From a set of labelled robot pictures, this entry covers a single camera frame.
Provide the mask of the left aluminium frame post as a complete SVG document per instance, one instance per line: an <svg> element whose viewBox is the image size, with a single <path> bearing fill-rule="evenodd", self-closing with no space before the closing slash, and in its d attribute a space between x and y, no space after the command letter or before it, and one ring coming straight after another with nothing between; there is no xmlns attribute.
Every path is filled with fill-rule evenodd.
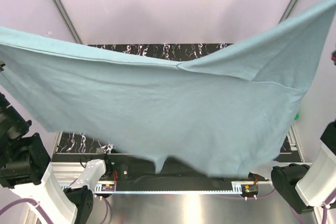
<svg viewBox="0 0 336 224"><path fill-rule="evenodd" d="M80 38L79 33L77 32L69 14L67 13L64 4L61 0L52 0L55 8L57 9L62 21L64 22L66 28L68 29L74 42L78 44L83 44L82 39Z"/></svg>

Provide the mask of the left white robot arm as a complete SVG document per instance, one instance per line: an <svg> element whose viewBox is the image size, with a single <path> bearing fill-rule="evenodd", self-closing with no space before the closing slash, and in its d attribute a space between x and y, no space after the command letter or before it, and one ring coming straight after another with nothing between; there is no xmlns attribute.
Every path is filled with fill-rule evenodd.
<svg viewBox="0 0 336 224"><path fill-rule="evenodd" d="M28 203L41 223L86 223L93 210L95 186L106 173L104 156L87 162L83 172L62 189L38 133L27 137L31 121L1 95L1 186L20 197L1 209Z"/></svg>

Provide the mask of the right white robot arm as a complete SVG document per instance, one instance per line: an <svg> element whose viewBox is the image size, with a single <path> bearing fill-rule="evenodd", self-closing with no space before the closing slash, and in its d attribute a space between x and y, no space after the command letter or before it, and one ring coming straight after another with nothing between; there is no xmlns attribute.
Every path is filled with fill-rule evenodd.
<svg viewBox="0 0 336 224"><path fill-rule="evenodd" d="M312 165L292 163L271 171L275 190L298 214L314 207L335 208L335 121L328 124L320 140Z"/></svg>

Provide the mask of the blue-grey t shirt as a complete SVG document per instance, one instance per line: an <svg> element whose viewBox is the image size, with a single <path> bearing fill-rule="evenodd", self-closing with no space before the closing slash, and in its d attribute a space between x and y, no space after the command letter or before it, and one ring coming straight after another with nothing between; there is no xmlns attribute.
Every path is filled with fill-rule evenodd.
<svg viewBox="0 0 336 224"><path fill-rule="evenodd" d="M279 155L335 16L323 0L208 56L169 61L1 28L1 86L46 130L80 132L208 176Z"/></svg>

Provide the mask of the aluminium cross rail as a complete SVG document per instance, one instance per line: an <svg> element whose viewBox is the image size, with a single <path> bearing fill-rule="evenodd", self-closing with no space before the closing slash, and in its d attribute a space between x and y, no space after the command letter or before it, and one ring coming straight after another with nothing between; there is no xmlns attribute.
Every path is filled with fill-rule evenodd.
<svg viewBox="0 0 336 224"><path fill-rule="evenodd" d="M84 171L79 163L52 162L55 178L59 183L71 183Z"/></svg>

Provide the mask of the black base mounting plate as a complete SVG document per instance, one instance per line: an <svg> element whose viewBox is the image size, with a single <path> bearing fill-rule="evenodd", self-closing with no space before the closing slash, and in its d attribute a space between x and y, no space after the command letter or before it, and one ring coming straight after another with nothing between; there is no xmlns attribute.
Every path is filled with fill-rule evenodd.
<svg viewBox="0 0 336 224"><path fill-rule="evenodd" d="M197 181L213 184L219 182L243 182L254 185L257 182L267 181L264 177L253 173L250 173L247 178L205 175L174 158L168 158L164 162L162 170L156 173L154 164L151 161L125 154L104 154L103 157L111 163L111 170L117 172L117 182L128 185L163 184L168 182L195 184Z"/></svg>

